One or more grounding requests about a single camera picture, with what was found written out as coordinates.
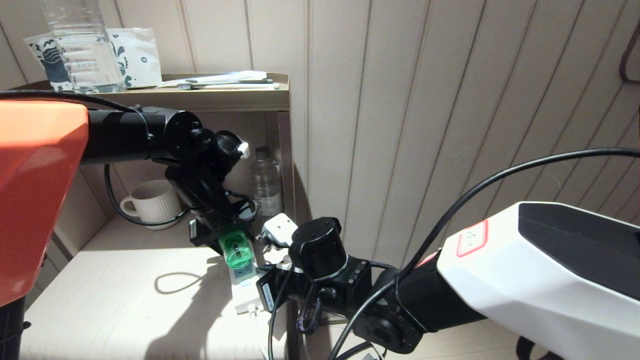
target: plastic water bottle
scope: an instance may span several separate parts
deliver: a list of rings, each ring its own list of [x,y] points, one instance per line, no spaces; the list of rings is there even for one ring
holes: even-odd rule
[[[74,91],[82,94],[125,91],[98,0],[41,0],[41,3]]]
[[[258,216],[267,220],[282,212],[282,185],[280,184],[280,165],[269,157],[269,148],[258,147],[255,150],[255,163],[251,165],[253,196],[260,209]]]

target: mug handle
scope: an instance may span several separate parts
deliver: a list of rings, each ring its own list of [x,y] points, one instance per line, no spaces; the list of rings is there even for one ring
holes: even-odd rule
[[[130,202],[131,205],[133,205],[133,198],[131,196],[126,196],[124,199],[122,199],[122,201],[120,201],[120,209],[122,209],[122,211],[124,211],[124,213],[129,215],[130,217],[139,218],[140,214],[138,214],[138,212],[136,210],[127,209],[126,204],[128,202]]]

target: striped wallpaper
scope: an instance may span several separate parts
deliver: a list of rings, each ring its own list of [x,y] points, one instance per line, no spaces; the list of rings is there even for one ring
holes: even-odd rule
[[[640,85],[618,67],[636,0],[100,0],[108,27],[154,29],[163,72],[291,77],[293,155],[313,217],[352,255],[399,266],[486,176],[539,156],[638,146]],[[44,79],[22,39],[37,0],[0,3],[0,87]],[[522,199],[640,224],[638,164],[568,161],[495,184],[455,233]]]

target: white mug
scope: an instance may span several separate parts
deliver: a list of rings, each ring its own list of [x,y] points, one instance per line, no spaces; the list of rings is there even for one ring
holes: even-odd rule
[[[126,205],[133,204],[134,210]],[[173,218],[182,212],[178,193],[167,180],[151,180],[136,186],[120,201],[120,208],[131,217],[138,217],[144,222],[160,222]],[[173,226],[178,220],[159,226],[146,226],[151,230],[162,230]]]

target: top shelf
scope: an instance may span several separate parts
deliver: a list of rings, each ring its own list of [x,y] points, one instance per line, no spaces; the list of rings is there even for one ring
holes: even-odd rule
[[[193,78],[205,74],[163,74],[163,81]],[[178,90],[176,88],[143,88],[126,92],[95,94],[96,96],[124,105],[142,104],[159,108],[173,108],[191,112],[198,111],[289,111],[289,76],[268,72],[267,77],[280,83],[277,90],[235,89],[235,90]],[[49,88],[48,81],[39,81],[19,87],[20,89]]]

